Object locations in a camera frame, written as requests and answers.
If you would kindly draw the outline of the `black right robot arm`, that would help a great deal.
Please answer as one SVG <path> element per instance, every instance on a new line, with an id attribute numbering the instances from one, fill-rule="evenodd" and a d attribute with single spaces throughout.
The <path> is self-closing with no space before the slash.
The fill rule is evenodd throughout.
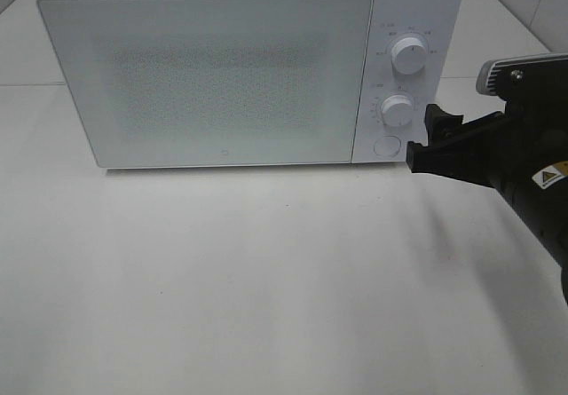
<path id="1" fill-rule="evenodd" d="M 567 283 L 567 103 L 509 102 L 470 122 L 426 107 L 428 143 L 410 142 L 406 163 L 494 189 L 561 268 Z"/>

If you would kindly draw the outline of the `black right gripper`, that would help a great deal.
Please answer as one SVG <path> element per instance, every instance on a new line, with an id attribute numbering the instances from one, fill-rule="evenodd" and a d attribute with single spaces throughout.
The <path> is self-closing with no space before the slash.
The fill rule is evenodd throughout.
<path id="1" fill-rule="evenodd" d="M 520 217 L 567 216 L 567 102 L 508 103 L 464 122 L 428 104 L 428 145 L 408 142 L 412 173 L 491 187 Z"/>

